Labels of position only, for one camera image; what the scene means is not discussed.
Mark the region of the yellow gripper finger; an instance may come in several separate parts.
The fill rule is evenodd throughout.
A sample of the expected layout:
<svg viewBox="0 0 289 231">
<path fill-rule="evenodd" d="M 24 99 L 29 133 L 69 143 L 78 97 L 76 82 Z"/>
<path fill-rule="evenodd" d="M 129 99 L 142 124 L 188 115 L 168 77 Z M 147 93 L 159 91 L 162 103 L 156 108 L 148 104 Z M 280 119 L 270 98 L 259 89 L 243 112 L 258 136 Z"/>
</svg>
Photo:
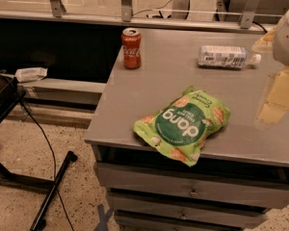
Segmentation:
<svg viewBox="0 0 289 231">
<path fill-rule="evenodd" d="M 257 40 L 251 50 L 256 53 L 269 53 L 273 51 L 273 42 L 276 34 L 276 27 L 269 30 L 263 37 Z"/>
<path fill-rule="evenodd" d="M 289 66 L 281 70 L 270 84 L 258 119 L 267 124 L 278 123 L 289 110 Z"/>
</svg>

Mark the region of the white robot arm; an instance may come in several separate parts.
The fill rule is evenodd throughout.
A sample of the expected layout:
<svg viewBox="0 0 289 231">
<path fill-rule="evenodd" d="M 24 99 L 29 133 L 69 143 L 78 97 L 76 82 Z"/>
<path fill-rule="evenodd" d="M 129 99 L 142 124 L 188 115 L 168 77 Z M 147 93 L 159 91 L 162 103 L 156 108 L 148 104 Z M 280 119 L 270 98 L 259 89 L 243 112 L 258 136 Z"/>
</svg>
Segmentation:
<svg viewBox="0 0 289 231">
<path fill-rule="evenodd" d="M 275 76 L 270 90 L 258 114 L 265 123 L 278 123 L 289 110 L 289 10 L 277 25 L 254 43 L 257 53 L 272 53 L 284 68 Z"/>
</svg>

